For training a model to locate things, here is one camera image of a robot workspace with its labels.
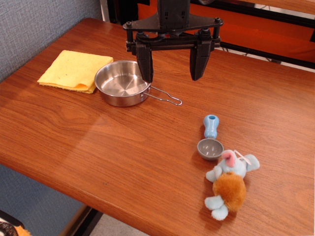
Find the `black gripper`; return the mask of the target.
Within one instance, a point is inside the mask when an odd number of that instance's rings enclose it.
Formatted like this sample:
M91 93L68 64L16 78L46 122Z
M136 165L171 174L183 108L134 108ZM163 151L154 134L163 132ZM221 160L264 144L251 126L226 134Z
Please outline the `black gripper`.
M223 20L190 14L189 0L158 0L157 12L126 22L126 50L136 54L142 79L153 81L152 51L190 49L189 68L194 81L203 77L210 53L220 46Z

